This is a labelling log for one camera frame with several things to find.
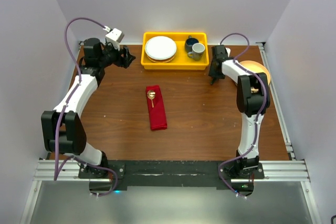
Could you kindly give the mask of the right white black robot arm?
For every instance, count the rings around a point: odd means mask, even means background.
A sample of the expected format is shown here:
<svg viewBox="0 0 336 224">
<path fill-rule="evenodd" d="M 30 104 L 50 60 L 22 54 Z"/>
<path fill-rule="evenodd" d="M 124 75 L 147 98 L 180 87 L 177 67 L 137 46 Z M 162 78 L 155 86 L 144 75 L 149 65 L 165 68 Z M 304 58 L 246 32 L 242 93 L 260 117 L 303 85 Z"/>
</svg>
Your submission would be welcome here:
<svg viewBox="0 0 336 224">
<path fill-rule="evenodd" d="M 209 69 L 211 84 L 229 77 L 236 83 L 236 104 L 242 115 L 240 144 L 236 157 L 218 166 L 220 178 L 246 178 L 258 169 L 258 141 L 261 123 L 270 105 L 268 77 L 264 72 L 255 72 L 229 56 L 225 46 L 212 47 L 212 62 Z"/>
</svg>

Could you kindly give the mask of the brass spoon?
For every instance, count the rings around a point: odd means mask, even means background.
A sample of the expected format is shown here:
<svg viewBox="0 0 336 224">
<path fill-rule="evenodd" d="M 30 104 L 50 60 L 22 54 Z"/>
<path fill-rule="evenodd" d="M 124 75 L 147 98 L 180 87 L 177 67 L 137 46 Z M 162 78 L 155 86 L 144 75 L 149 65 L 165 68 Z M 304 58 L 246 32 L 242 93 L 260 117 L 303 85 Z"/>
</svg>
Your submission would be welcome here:
<svg viewBox="0 0 336 224">
<path fill-rule="evenodd" d="M 147 92 L 147 98 L 151 101 L 151 106 L 154 108 L 154 98 L 156 96 L 156 93 L 154 90 L 149 90 Z"/>
</svg>

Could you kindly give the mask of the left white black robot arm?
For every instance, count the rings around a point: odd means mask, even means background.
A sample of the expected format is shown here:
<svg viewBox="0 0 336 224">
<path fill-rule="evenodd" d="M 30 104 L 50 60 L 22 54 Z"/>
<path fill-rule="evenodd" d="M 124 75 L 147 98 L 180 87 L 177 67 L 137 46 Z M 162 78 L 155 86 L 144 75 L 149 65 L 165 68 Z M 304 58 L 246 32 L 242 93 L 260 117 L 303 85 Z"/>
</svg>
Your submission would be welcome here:
<svg viewBox="0 0 336 224">
<path fill-rule="evenodd" d="M 106 154 L 87 142 L 80 118 L 89 98 L 101 84 L 105 69 L 110 65 L 126 69 L 134 59 L 127 46 L 117 49 L 111 42 L 102 43 L 98 38 L 83 42 L 79 73 L 71 88 L 53 110 L 41 115 L 46 151 L 82 161 L 84 168 L 97 178 L 111 175 Z"/>
</svg>

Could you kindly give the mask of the red cloth napkin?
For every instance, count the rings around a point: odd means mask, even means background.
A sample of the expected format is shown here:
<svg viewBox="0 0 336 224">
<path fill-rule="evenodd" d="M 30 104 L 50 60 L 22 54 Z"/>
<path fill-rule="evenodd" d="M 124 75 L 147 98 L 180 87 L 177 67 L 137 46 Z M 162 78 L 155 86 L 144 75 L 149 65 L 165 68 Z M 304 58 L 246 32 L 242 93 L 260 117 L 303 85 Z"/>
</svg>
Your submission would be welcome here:
<svg viewBox="0 0 336 224">
<path fill-rule="evenodd" d="M 155 92 L 155 96 L 152 99 L 148 96 L 149 91 Z M 156 131 L 167 129 L 165 107 L 160 86 L 147 86 L 145 92 L 151 130 Z"/>
</svg>

